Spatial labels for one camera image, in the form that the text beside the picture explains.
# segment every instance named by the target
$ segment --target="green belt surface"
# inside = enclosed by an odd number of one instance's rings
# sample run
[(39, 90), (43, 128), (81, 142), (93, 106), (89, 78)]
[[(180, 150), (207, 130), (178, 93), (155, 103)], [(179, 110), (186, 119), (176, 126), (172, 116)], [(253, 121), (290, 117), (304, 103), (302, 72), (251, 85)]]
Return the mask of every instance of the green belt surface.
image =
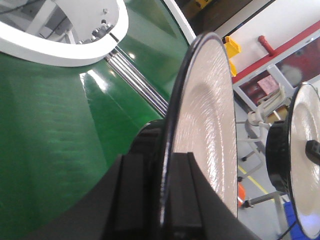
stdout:
[(105, 60), (67, 68), (0, 53), (0, 239), (74, 205), (159, 118)]
[(189, 44), (160, 0), (127, 0), (129, 29), (119, 47), (169, 101)]

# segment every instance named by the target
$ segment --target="black plastic mount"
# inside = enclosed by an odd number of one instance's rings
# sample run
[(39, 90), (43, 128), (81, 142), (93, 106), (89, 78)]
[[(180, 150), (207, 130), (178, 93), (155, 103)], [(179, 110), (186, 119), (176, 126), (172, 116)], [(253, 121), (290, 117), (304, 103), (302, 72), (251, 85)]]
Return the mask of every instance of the black plastic mount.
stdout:
[[(77, 205), (26, 240), (151, 240), (142, 154), (127, 154)], [(174, 153), (163, 240), (258, 240), (212, 190), (192, 153)]]
[(320, 165), (320, 143), (309, 140), (305, 145), (305, 154), (314, 164)]

